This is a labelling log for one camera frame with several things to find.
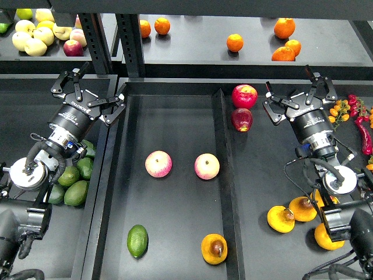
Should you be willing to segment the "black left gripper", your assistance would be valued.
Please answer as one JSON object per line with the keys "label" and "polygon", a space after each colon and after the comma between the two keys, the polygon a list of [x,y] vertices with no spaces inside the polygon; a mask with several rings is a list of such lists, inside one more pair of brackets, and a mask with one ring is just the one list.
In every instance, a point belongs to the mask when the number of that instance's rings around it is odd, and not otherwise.
{"label": "black left gripper", "polygon": [[[88,68],[89,62],[85,62],[80,68],[62,71],[52,86],[52,95],[64,99],[62,106],[48,122],[52,130],[63,128],[74,138],[84,138],[97,120],[109,126],[125,110],[125,96],[122,93],[100,99],[89,90],[81,90],[79,81]],[[64,92],[68,82],[73,82],[74,93]]]}

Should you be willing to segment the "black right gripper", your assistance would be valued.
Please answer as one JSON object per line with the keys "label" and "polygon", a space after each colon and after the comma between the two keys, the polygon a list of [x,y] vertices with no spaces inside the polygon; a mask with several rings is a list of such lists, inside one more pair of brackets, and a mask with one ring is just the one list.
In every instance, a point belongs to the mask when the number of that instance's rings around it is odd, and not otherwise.
{"label": "black right gripper", "polygon": [[[337,100],[337,93],[331,79],[313,72],[309,65],[305,66],[305,71],[312,83],[309,93],[302,92],[291,96],[289,100],[284,99],[275,96],[270,82],[266,82],[267,93],[262,103],[273,125],[279,125],[286,118],[289,120],[300,144],[309,142],[309,139],[315,135],[316,138],[320,138],[321,135],[325,137],[332,135],[333,126],[323,110],[323,105]],[[320,85],[326,93],[322,100],[314,97]]]}

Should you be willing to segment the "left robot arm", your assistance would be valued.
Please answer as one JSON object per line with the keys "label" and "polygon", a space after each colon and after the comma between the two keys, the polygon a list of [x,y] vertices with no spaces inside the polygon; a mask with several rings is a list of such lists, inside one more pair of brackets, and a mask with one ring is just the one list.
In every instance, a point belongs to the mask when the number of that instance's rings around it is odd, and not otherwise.
{"label": "left robot arm", "polygon": [[125,97],[114,92],[99,97],[83,89],[80,80],[89,62],[59,74],[50,92],[62,100],[51,117],[51,134],[32,134],[28,154],[11,166],[1,163],[1,279],[44,279],[40,269],[12,273],[15,259],[26,258],[35,240],[48,230],[52,188],[69,164],[85,157],[84,138],[98,120],[110,126],[125,110]]}

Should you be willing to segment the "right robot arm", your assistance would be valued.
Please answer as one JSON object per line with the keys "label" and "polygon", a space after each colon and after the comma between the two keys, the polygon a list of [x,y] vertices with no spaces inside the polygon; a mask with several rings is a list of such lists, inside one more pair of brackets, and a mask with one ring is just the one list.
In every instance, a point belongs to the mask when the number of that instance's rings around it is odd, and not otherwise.
{"label": "right robot arm", "polygon": [[311,87],[307,92],[294,91],[289,97],[275,95],[266,82],[263,108],[273,125],[287,120],[300,143],[297,160],[313,165],[318,175],[309,181],[312,195],[306,197],[316,210],[331,242],[348,241],[350,252],[320,265],[304,275],[327,273],[329,279],[372,279],[372,173],[366,168],[354,171],[348,167],[357,152],[349,152],[344,161],[337,158],[342,142],[327,116],[325,105],[337,101],[332,81],[309,66],[305,67]]}

